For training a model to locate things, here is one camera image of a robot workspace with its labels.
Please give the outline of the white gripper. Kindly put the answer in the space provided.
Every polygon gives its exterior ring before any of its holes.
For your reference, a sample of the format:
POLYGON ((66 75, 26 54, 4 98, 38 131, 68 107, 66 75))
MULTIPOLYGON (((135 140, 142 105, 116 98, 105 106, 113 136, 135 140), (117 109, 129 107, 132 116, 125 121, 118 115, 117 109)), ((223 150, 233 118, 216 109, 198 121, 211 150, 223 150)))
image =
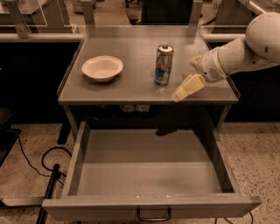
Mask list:
POLYGON ((199 74, 190 74, 183 80, 171 96, 175 102, 181 102, 189 95, 200 91, 205 87, 206 81, 214 83, 227 78, 221 67, 218 51, 219 48, 216 47, 189 60, 190 65, 195 67, 199 74))

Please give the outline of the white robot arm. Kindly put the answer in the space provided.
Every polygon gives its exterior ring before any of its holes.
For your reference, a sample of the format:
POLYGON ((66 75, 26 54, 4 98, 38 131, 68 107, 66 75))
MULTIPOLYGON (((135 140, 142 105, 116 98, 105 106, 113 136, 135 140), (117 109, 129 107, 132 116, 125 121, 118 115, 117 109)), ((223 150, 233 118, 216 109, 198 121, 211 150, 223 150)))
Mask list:
POLYGON ((172 99, 181 102, 199 92, 206 83, 225 80, 231 74, 280 65, 280 14, 263 13, 248 25, 245 36, 190 59, 197 71, 189 74, 172 99))

